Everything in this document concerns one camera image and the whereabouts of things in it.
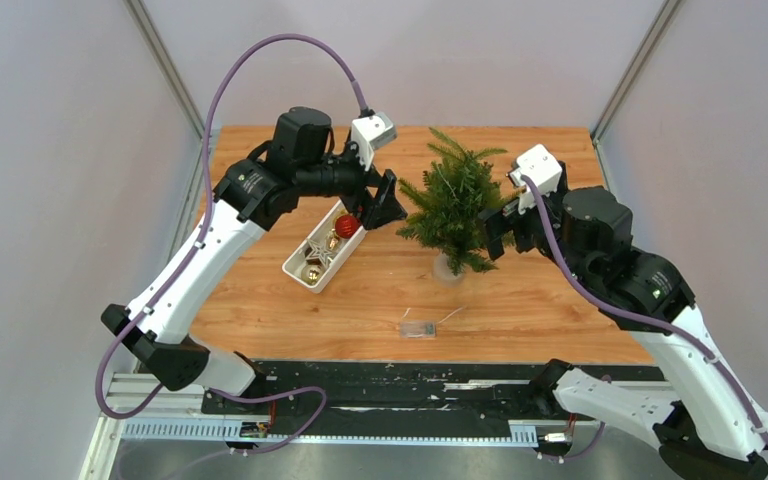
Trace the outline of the clear battery box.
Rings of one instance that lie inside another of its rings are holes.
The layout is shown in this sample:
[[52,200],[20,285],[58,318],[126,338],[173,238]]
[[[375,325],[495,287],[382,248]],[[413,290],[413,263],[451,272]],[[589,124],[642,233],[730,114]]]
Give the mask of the clear battery box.
[[434,322],[406,321],[399,324],[399,335],[407,339],[424,339],[436,337]]

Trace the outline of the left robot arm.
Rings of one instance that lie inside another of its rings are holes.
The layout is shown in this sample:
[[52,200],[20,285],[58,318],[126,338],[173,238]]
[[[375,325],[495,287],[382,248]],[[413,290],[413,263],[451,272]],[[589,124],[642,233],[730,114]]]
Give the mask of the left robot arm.
[[221,390],[239,412],[257,412],[266,399],[264,384],[243,355],[191,335],[197,313],[234,263],[302,198],[335,199],[285,265],[297,280],[312,276],[315,290],[367,232],[404,220],[396,175],[373,164],[396,136],[386,115],[364,112],[336,152],[327,114],[302,106],[281,114],[272,137],[226,170],[203,217],[158,277],[129,303],[108,306],[102,323],[165,389]]

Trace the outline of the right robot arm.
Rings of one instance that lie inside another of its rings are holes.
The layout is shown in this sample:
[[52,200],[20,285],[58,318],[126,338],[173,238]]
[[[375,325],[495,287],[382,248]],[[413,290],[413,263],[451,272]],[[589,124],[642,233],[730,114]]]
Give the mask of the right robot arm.
[[768,476],[768,413],[716,347],[677,267],[632,242],[631,210],[602,187],[558,187],[527,207],[509,201],[477,218],[492,258],[512,234],[655,360],[675,393],[663,400],[553,359],[529,383],[533,408],[593,418],[652,447],[684,479]]

